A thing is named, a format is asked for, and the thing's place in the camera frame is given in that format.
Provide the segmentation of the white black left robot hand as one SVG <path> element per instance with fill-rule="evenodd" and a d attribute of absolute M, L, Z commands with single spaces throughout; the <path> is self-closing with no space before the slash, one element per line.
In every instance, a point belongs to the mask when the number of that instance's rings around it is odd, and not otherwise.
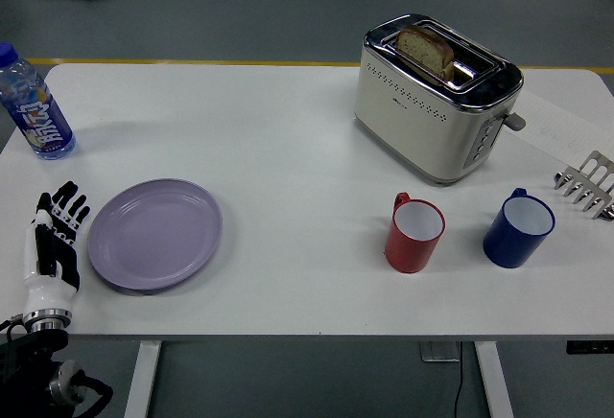
<path fill-rule="evenodd" d="M 25 236 L 26 319 L 71 312 L 81 284 L 75 242 L 90 212 L 86 202 L 86 195 L 72 180 L 53 194 L 40 195 Z"/>

